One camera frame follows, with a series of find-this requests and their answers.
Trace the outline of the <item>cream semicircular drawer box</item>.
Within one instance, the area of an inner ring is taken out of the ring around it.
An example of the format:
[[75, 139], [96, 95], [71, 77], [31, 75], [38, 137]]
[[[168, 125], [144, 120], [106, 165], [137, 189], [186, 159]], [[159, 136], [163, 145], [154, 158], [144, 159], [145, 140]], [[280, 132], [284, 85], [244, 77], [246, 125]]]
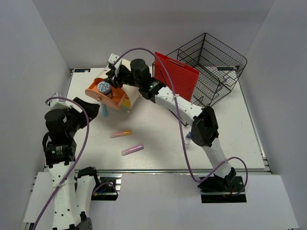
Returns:
[[123, 84], [115, 88], [106, 82], [109, 67], [103, 70], [94, 78], [91, 85], [85, 90], [85, 95], [95, 99], [103, 105], [129, 113], [136, 100], [140, 97], [137, 87]]

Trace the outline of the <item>peach top drawer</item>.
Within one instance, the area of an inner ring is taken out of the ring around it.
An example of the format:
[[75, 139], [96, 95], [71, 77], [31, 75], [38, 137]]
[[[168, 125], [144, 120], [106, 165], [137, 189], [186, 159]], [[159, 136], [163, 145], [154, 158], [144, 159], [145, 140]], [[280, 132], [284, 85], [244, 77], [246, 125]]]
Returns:
[[112, 86], [111, 88], [112, 88], [113, 96], [111, 98], [99, 93], [97, 90], [97, 85], [101, 81], [105, 81], [105, 80], [102, 78], [94, 79], [93, 83], [85, 90], [85, 94], [97, 100], [98, 102], [105, 104], [106, 106], [109, 106], [116, 110], [121, 110], [119, 106], [121, 105], [125, 97], [129, 98], [128, 95], [124, 92], [122, 88], [115, 89]]

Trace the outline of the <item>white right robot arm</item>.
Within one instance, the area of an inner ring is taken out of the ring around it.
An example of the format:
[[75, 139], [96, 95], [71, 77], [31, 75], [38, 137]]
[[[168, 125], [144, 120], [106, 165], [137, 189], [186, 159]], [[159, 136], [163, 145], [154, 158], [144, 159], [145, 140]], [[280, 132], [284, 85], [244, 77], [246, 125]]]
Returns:
[[211, 107], [197, 106], [174, 95], [162, 81], [151, 76], [143, 59], [134, 59], [127, 68], [118, 58], [110, 61], [108, 67], [107, 82], [114, 88], [122, 88], [124, 84], [137, 87], [143, 98], [178, 113], [179, 119], [191, 126], [191, 140], [203, 148], [212, 167], [216, 169], [214, 177], [217, 187], [222, 191], [233, 187], [236, 172], [228, 163], [220, 145], [218, 123]]

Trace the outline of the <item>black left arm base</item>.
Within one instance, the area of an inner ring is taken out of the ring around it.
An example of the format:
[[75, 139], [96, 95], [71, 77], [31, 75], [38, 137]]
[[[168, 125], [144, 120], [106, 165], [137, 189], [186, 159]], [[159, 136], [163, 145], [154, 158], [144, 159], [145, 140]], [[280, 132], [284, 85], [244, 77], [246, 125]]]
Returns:
[[79, 170], [76, 179], [76, 192], [89, 195], [95, 201], [116, 201], [119, 191], [116, 177], [101, 177], [95, 167]]

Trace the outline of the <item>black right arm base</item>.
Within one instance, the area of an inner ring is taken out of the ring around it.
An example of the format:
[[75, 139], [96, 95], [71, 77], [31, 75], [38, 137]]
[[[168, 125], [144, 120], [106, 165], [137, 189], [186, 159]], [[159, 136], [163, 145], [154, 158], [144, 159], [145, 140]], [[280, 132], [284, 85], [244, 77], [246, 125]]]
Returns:
[[235, 196], [242, 188], [244, 182], [241, 176], [236, 176], [226, 187], [222, 182], [216, 180], [214, 176], [198, 184], [201, 192], [201, 202], [203, 204], [222, 204], [222, 203], [246, 203], [245, 190]]

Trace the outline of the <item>red file folder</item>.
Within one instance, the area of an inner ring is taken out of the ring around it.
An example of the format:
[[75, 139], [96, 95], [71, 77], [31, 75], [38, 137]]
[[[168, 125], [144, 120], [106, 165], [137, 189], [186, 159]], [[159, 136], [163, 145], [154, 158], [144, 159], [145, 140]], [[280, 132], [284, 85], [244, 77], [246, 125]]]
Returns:
[[[155, 54], [166, 67], [175, 87], [175, 92], [187, 101], [191, 101], [194, 89], [199, 79], [199, 71], [161, 53], [155, 52]], [[154, 60], [153, 70], [154, 77], [162, 81], [171, 89], [170, 80], [158, 59]]]

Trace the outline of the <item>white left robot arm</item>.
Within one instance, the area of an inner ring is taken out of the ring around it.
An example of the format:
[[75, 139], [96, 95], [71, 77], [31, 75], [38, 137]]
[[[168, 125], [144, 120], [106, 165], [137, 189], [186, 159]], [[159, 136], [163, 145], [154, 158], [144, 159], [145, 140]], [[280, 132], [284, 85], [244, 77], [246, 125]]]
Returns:
[[65, 99], [57, 96], [49, 101], [50, 111], [45, 114], [48, 132], [43, 138], [46, 166], [52, 181], [54, 203], [52, 229], [91, 230], [89, 206], [93, 191], [101, 187], [101, 179], [96, 168], [87, 167], [74, 172], [78, 159], [75, 154], [76, 132], [89, 128], [89, 123], [98, 115], [100, 106], [76, 97], [68, 106]]

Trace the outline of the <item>blue white round jar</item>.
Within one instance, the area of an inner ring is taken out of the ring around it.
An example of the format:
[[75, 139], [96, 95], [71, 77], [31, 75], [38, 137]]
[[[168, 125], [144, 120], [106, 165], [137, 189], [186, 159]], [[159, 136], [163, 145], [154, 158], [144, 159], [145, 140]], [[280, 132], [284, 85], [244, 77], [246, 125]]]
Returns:
[[101, 81], [97, 85], [99, 93], [111, 98], [113, 96], [111, 85], [106, 81]]

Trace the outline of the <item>small blue capped bottle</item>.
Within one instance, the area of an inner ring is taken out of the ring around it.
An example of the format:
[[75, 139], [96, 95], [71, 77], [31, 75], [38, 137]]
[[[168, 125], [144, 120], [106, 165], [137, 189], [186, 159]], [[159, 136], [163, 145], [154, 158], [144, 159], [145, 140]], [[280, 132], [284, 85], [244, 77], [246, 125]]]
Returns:
[[189, 145], [191, 143], [191, 132], [188, 132], [185, 136], [185, 144]]

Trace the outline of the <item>yellow bottom drawer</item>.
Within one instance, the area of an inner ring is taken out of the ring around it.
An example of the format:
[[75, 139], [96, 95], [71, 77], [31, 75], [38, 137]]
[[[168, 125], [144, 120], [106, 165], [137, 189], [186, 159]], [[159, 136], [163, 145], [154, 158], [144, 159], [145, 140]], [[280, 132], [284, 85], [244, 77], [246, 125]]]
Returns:
[[125, 97], [119, 107], [121, 111], [128, 112], [131, 109], [130, 99]]

